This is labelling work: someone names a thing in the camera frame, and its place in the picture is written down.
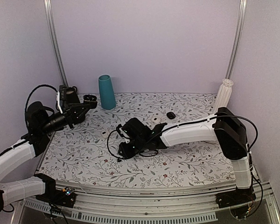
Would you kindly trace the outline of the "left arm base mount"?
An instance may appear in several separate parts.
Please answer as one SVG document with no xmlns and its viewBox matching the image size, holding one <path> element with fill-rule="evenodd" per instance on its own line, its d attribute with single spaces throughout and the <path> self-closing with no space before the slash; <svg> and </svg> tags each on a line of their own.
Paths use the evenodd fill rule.
<svg viewBox="0 0 280 224">
<path fill-rule="evenodd" d="M 46 194 L 43 194 L 37 195 L 36 199 L 54 205 L 73 208 L 76 201 L 76 197 L 77 194 L 75 193 L 74 188 L 65 187 L 63 189 L 57 189 L 51 197 L 49 197 Z"/>
</svg>

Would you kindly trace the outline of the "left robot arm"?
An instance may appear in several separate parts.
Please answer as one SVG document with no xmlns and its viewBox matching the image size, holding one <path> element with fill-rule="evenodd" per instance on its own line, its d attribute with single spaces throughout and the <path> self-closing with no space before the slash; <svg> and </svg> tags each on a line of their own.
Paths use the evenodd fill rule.
<svg viewBox="0 0 280 224">
<path fill-rule="evenodd" d="M 28 179 L 1 183 L 9 173 L 21 164 L 42 154 L 50 143 L 49 134 L 63 130 L 65 126 L 73 128 L 85 119 L 90 109 L 97 107 L 97 101 L 85 100 L 83 103 L 67 104 L 64 112 L 54 112 L 40 101 L 32 103 L 25 112 L 28 133 L 13 146 L 0 154 L 0 212 L 10 203 L 39 195 L 48 203 L 59 202 L 66 196 L 56 189 L 56 181 L 44 174 L 36 174 Z"/>
</svg>

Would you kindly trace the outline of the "black earbud charging case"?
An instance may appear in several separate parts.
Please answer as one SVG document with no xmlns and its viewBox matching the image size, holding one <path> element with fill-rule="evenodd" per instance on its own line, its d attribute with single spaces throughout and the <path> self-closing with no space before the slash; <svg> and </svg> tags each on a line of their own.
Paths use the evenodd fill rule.
<svg viewBox="0 0 280 224">
<path fill-rule="evenodd" d="M 85 94 L 83 95 L 83 103 L 88 105 L 90 109 L 95 109 L 98 104 L 97 97 L 94 95 Z"/>
</svg>

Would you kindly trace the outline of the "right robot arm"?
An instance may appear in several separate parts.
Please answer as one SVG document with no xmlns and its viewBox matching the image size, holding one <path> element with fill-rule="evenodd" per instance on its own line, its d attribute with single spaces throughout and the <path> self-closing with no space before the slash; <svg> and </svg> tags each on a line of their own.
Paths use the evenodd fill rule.
<svg viewBox="0 0 280 224">
<path fill-rule="evenodd" d="M 226 107 L 220 107 L 217 113 L 206 118 L 178 124 L 157 124 L 153 129 L 137 118 L 118 125 L 117 133 L 126 139 L 119 145 L 119 155 L 131 159 L 143 150 L 166 149 L 175 145 L 216 141 L 224 156 L 231 161 L 236 177 L 236 187 L 232 193 L 235 203 L 242 203 L 250 196 L 252 185 L 250 145 L 243 118 L 235 116 Z"/>
</svg>

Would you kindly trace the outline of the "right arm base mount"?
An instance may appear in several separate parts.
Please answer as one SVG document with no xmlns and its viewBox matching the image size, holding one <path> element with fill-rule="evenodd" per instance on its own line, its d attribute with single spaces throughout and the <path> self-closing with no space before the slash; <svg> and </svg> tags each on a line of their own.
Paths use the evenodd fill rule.
<svg viewBox="0 0 280 224">
<path fill-rule="evenodd" d="M 226 208 L 230 206 L 239 205 L 242 203 L 252 202 L 256 199 L 253 187 L 248 189 L 238 189 L 237 187 L 232 191 L 226 191 L 216 194 L 216 203 L 219 208 Z"/>
</svg>

